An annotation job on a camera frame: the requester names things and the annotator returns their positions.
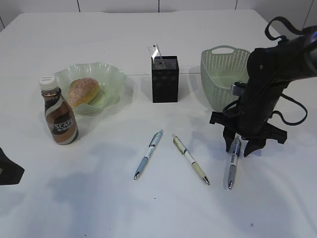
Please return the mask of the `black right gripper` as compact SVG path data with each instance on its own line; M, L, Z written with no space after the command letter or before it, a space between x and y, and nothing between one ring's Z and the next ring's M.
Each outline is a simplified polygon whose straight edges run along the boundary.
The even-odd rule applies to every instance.
M244 150L244 157L247 157L252 152L263 149L266 139L276 140L280 144L285 143L287 132L267 122L272 112L273 109L259 109L232 118L220 112L212 112L210 124L217 123L224 126L226 152L229 152L236 134L248 140Z

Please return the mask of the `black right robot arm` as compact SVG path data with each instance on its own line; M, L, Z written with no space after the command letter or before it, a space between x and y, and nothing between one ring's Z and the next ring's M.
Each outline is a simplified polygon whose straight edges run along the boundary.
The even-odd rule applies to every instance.
M303 29L300 37L282 39L275 47L256 48L248 58L247 72L247 83L235 83L242 90L239 98L221 113L213 112L210 119L211 124L224 126L226 151L237 134L248 142L244 156L264 148L267 139L285 143L287 132L268 119L281 115L274 108L280 97L286 97L283 90L292 81L316 77L317 28Z

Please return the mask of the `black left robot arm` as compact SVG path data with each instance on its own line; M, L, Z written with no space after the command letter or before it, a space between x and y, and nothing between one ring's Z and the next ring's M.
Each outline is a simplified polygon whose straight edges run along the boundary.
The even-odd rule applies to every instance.
M0 185L19 184L24 172L23 167L10 160L0 149Z

